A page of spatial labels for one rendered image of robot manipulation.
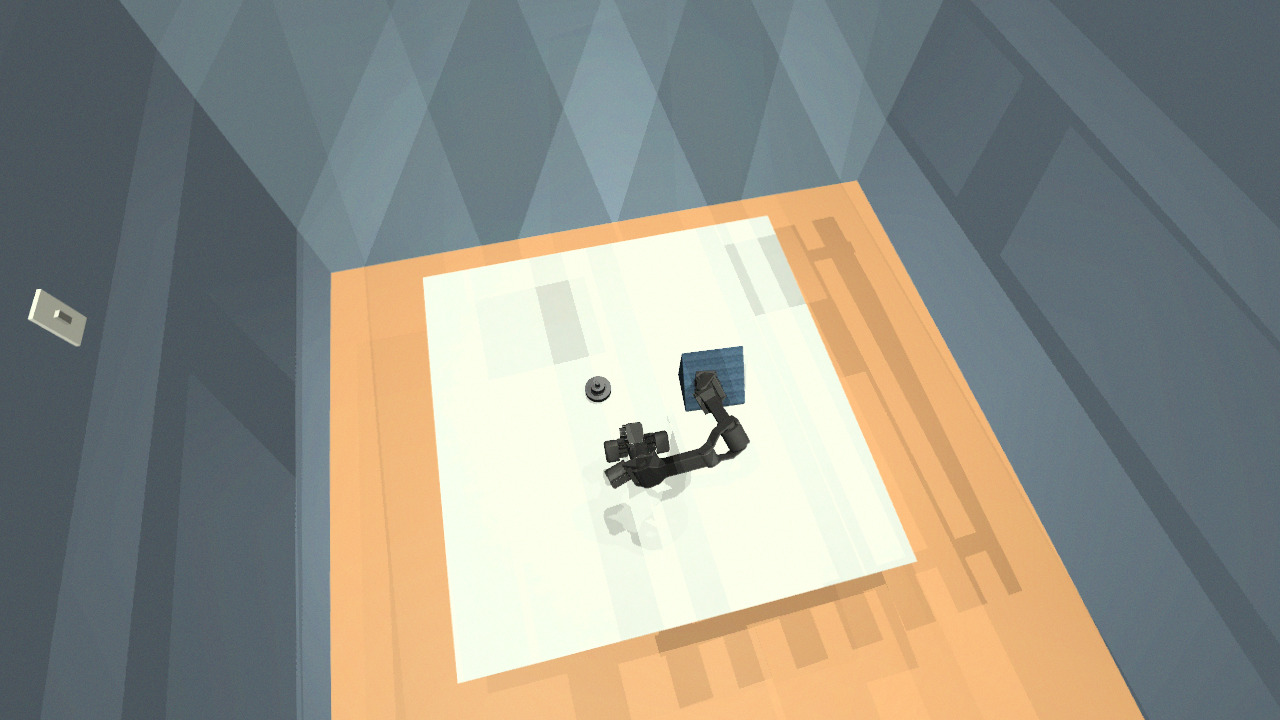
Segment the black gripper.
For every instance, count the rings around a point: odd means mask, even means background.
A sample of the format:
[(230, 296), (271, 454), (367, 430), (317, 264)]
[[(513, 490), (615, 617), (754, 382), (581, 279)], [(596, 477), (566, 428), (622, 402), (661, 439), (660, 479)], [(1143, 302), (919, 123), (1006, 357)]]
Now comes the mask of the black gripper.
[(646, 448), (649, 452), (652, 452), (653, 450), (655, 450), (657, 454), (669, 452), (669, 439), (668, 439), (668, 434), (667, 434), (666, 430), (658, 430), (655, 433), (653, 433), (653, 432), (652, 433), (645, 433), (644, 436), (645, 436), (646, 443), (634, 445), (634, 446), (630, 446), (630, 448), (626, 446), (623, 438), (605, 441), (603, 443), (604, 445), (604, 450), (605, 450), (605, 461), (607, 462), (618, 462), (620, 457), (627, 457), (627, 456), (630, 457), (630, 455), (634, 451), (634, 448), (637, 448), (637, 447)]

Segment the grey round pedestal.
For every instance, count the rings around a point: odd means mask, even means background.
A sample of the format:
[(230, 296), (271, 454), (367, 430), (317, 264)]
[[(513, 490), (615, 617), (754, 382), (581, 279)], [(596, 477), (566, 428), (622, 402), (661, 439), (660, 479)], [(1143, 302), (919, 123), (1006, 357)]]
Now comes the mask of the grey round pedestal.
[(611, 396), (611, 382), (602, 375), (594, 375), (585, 386), (585, 393), (593, 402), (603, 402)]

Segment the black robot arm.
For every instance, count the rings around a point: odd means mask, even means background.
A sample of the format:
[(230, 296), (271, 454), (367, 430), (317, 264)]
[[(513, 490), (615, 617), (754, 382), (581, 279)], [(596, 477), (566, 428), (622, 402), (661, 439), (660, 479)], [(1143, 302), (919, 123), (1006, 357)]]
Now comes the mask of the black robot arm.
[[(730, 416), (723, 407), (722, 402), (726, 395), (721, 387), (721, 380), (717, 378), (717, 372), (696, 372), (694, 384), (694, 397), (698, 400), (701, 411), (705, 415), (712, 413), (717, 421), (717, 427), (710, 430), (707, 443), (701, 445), (700, 448), (676, 454), (669, 457), (658, 457), (655, 450), (649, 452), (643, 447), (634, 448), (628, 461), (625, 462), (622, 460), (604, 471), (613, 489), (628, 480), (634, 480), (635, 486), (648, 489), (659, 486), (667, 477), (675, 477), (701, 468), (716, 468), (719, 462), (737, 457), (739, 454), (742, 454), (748, 448), (750, 439), (741, 423), (736, 416)], [(721, 436), (730, 451), (717, 455), (714, 447)], [(620, 438), (625, 439), (628, 448), (634, 445), (646, 443), (640, 421), (622, 425), (620, 428)]]

